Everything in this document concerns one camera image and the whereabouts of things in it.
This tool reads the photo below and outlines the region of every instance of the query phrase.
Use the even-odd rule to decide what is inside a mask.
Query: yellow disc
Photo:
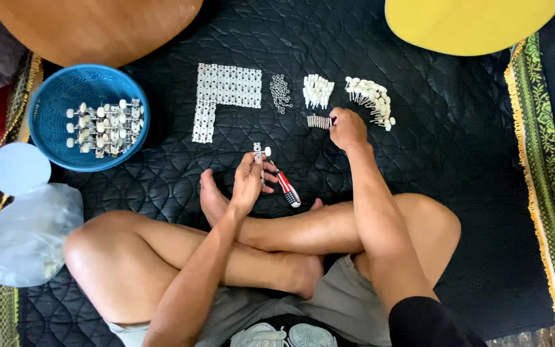
[[[385,16],[404,41],[478,56],[511,47],[555,14],[555,0],[387,0]]]

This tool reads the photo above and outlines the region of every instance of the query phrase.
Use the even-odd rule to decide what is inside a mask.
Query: blue basket
[[[93,153],[81,153],[78,145],[66,146],[74,137],[68,133],[67,109],[77,110],[101,104],[118,105],[120,99],[140,99],[144,105],[144,126],[136,143],[117,158],[97,159]],[[116,166],[138,152],[149,131],[149,103],[141,87],[128,75],[112,67],[81,64],[63,68],[46,79],[29,103],[29,130],[33,143],[55,164],[74,171],[99,171]]]

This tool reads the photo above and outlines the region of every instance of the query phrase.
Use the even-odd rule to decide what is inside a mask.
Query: black quilted mat
[[[145,149],[96,173],[61,170],[54,179],[83,193],[86,219],[127,209],[157,220],[208,230],[198,179],[212,168],[224,193],[253,142],[271,146],[304,204],[263,195],[253,214],[278,217],[350,200],[347,158],[328,132],[308,129],[302,80],[336,82],[331,107],[351,107],[346,76],[387,87],[390,132],[370,125],[376,160],[394,193],[422,193],[446,204],[462,223],[459,246],[436,286],[443,303],[484,338],[551,325],[554,319],[527,188],[519,165],[503,71],[508,51],[459,58],[397,38],[383,2],[339,0],[208,2],[192,25],[162,48],[125,66],[149,98],[152,121]],[[259,68],[261,109],[218,105],[213,143],[191,142],[197,64]],[[280,115],[269,93],[284,74],[294,107]],[[328,115],[329,111],[318,112]],[[51,282],[19,291],[23,346],[119,346],[64,270]]]

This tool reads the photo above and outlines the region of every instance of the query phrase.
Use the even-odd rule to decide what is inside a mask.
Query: shorts
[[[258,320],[281,314],[311,317],[363,346],[391,346],[381,300],[372,283],[357,272],[350,256],[333,264],[310,300],[294,295],[274,299],[250,288],[218,288],[196,346],[220,346]],[[107,324],[126,347],[140,347],[149,328],[149,323]]]

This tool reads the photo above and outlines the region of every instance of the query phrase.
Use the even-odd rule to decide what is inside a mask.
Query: plastic bag
[[[83,224],[77,189],[51,183],[16,196],[0,211],[0,283],[41,285],[64,265],[67,236]]]

